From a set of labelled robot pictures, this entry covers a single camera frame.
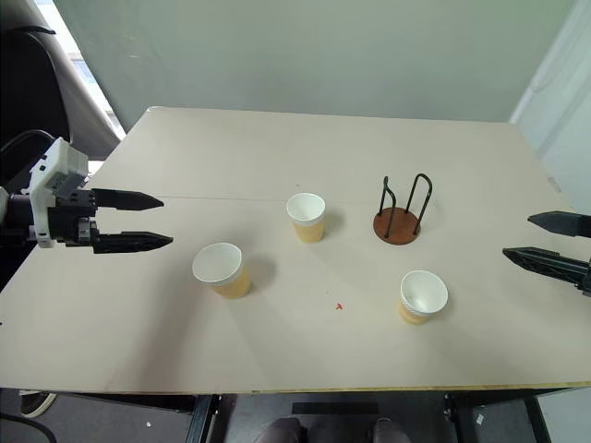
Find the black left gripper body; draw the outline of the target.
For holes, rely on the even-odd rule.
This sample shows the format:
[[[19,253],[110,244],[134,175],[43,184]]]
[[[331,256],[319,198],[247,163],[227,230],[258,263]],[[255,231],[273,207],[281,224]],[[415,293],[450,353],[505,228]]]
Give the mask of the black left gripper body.
[[[100,232],[94,220],[97,209],[94,189],[56,198],[55,205],[48,209],[51,238],[66,246],[95,247],[100,243]]]

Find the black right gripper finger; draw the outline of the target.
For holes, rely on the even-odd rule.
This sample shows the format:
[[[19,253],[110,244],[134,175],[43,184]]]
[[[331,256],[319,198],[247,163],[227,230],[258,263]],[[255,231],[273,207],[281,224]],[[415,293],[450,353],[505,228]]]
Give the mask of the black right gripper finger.
[[[538,213],[527,218],[529,222],[542,229],[571,237],[591,237],[591,217],[565,211]]]
[[[566,281],[585,296],[590,295],[590,263],[532,246],[503,248],[502,254],[522,269]]]

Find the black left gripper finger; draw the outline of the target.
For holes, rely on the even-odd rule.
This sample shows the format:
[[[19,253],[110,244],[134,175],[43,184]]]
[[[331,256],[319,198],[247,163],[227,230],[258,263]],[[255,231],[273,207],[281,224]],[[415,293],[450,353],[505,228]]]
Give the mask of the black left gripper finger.
[[[171,244],[173,237],[150,232],[99,234],[93,240],[95,254],[124,254],[151,251]]]
[[[158,198],[136,191],[93,188],[91,192],[100,208],[141,211],[164,206]]]

